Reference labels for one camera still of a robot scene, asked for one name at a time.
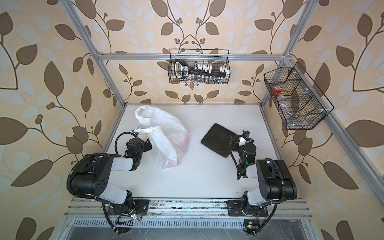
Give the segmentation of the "white plastic bag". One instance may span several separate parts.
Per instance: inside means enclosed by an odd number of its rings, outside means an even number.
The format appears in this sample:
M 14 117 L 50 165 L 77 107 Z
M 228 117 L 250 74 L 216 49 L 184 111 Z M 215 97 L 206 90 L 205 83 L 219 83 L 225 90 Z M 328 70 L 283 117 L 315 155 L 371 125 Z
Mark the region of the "white plastic bag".
M 174 168 L 189 150 L 190 135 L 174 115 L 156 107 L 143 105 L 135 117 L 140 135 L 146 135 L 154 146 L 154 159 L 160 170 Z

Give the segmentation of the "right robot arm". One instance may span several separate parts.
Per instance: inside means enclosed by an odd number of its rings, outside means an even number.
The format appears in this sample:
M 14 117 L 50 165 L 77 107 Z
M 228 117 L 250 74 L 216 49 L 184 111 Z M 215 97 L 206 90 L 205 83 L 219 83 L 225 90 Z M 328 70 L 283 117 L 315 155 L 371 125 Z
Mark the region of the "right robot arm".
M 257 147 L 248 135 L 236 135 L 229 144 L 237 180 L 257 179 L 258 186 L 245 191 L 239 201 L 227 201 L 226 207 L 230 217 L 254 217 L 259 213 L 267 215 L 264 207 L 295 200 L 298 196 L 297 186 L 283 160 L 270 158 L 257 160 Z

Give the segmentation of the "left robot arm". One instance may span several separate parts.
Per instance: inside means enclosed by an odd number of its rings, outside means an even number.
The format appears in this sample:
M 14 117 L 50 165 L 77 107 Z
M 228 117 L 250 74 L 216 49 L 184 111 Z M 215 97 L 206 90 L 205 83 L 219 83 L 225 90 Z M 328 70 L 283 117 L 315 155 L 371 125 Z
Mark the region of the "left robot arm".
M 118 153 L 117 143 L 123 135 L 133 138 L 126 143 L 123 155 Z M 70 171 L 67 178 L 68 192 L 77 198 L 102 203 L 105 217 L 111 212 L 117 216 L 137 218 L 147 214 L 149 200 L 134 200 L 132 192 L 110 182 L 112 172 L 135 171 L 143 154 L 152 149 L 150 140 L 142 140 L 136 132 L 123 132 L 116 138 L 115 153 L 87 154 Z

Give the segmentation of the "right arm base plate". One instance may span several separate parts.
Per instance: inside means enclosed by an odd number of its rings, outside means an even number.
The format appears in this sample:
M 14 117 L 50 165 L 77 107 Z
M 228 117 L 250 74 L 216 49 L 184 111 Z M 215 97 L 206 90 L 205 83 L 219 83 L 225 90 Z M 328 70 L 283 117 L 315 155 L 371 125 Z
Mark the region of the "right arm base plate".
M 260 206 L 252 206 L 243 203 L 240 200 L 228 200 L 226 208 L 230 217 L 268 217 L 269 213 L 266 208 Z

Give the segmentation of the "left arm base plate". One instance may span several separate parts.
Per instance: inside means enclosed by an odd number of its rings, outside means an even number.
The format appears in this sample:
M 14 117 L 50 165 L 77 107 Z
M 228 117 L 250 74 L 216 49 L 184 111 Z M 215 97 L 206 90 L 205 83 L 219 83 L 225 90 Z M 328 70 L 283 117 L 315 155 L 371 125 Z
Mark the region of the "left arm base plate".
M 123 205 L 111 204 L 108 210 L 115 216 L 143 216 L 146 215 L 149 210 L 149 203 L 150 200 L 148 199 L 133 199 L 132 205 L 129 205 L 128 203 Z

